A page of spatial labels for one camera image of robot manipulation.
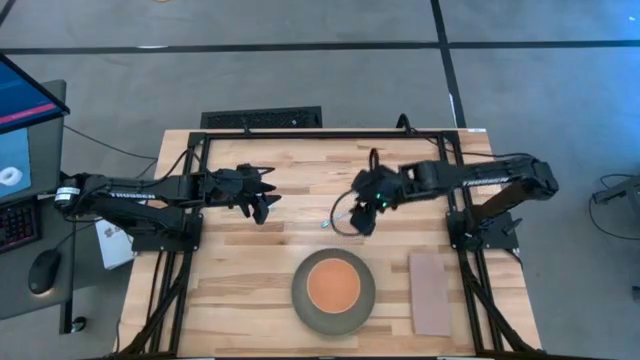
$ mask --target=monitor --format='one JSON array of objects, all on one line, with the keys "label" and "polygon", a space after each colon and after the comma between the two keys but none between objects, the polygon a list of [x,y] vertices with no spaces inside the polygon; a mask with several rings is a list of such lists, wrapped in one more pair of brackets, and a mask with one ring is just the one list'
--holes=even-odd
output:
[{"label": "monitor", "polygon": [[69,108],[0,54],[0,134],[69,114]]}]

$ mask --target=computer mouse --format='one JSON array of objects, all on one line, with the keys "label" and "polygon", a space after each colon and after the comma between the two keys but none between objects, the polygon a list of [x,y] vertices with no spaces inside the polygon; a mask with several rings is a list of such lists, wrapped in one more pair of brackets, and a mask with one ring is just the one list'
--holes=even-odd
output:
[{"label": "computer mouse", "polygon": [[56,249],[41,252],[29,270],[29,290],[38,295],[51,289],[60,266],[60,253]]}]

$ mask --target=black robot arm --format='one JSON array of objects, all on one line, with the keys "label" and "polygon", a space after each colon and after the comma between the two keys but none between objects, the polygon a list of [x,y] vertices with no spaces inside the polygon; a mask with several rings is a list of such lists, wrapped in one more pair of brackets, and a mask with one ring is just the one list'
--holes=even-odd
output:
[{"label": "black robot arm", "polygon": [[[198,246],[202,219],[185,209],[237,205],[246,217],[253,216],[256,224],[263,224],[269,205],[280,199],[279,195],[266,195],[276,187],[261,181],[262,175],[273,170],[243,164],[235,170],[159,180],[78,174],[63,181],[54,204],[65,217],[93,214],[113,223],[135,238],[134,251],[192,250]],[[158,200],[167,206],[151,207],[139,203],[141,200]]]},{"label": "black robot arm", "polygon": [[464,231],[469,234],[476,233],[488,219],[525,200],[546,200],[558,191],[549,165],[527,156],[465,166],[446,161],[420,161],[401,165],[396,172],[380,165],[377,151],[373,149],[369,165],[369,171],[360,171],[351,184],[352,191],[357,193],[351,225],[363,235],[371,235],[375,229],[377,212],[435,199],[457,187],[509,184],[484,204],[465,209]]}]

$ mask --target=computer monitor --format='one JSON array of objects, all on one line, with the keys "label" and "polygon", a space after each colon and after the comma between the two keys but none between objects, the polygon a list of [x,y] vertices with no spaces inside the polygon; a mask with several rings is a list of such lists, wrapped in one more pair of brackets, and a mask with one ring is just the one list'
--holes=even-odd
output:
[{"label": "computer monitor", "polygon": [[69,114],[69,108],[0,54],[0,134]]}]

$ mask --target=wooden tabletop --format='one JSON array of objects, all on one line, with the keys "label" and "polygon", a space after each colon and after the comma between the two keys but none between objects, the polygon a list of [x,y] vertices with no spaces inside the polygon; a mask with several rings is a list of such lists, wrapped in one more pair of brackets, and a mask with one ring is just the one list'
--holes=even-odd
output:
[{"label": "wooden tabletop", "polygon": [[[188,135],[187,130],[165,133],[156,177],[162,176],[186,148]],[[460,138],[463,151],[491,152],[484,131],[460,130]],[[445,197],[379,215],[376,231],[368,238],[344,238],[321,227],[336,197],[348,190],[360,169],[367,168],[372,147],[378,149],[380,162],[391,168],[438,159],[437,148],[421,139],[212,143],[210,169],[234,169],[246,162],[276,167],[263,181],[277,186],[274,193],[283,198],[262,226],[246,219],[237,208],[203,210],[204,233],[193,258],[179,356],[474,354],[458,259],[449,247],[444,220],[448,209]],[[464,157],[465,163],[487,159]],[[474,202],[482,203],[497,191],[497,186],[473,188]],[[351,203],[345,201],[337,213],[346,211]],[[294,271],[309,254],[329,247],[361,257],[377,287],[369,320],[353,335],[340,338],[323,337],[308,329],[291,304]],[[408,272],[412,253],[439,254],[445,264],[451,337],[413,332]],[[539,347],[520,265],[501,250],[485,251],[485,256],[496,305],[525,341]],[[145,323],[156,257],[157,253],[148,253],[135,260],[120,321],[122,344],[128,344]],[[490,348],[486,315],[479,302],[478,308],[485,347]],[[172,314],[170,310],[165,321],[161,349],[168,346]]]}]

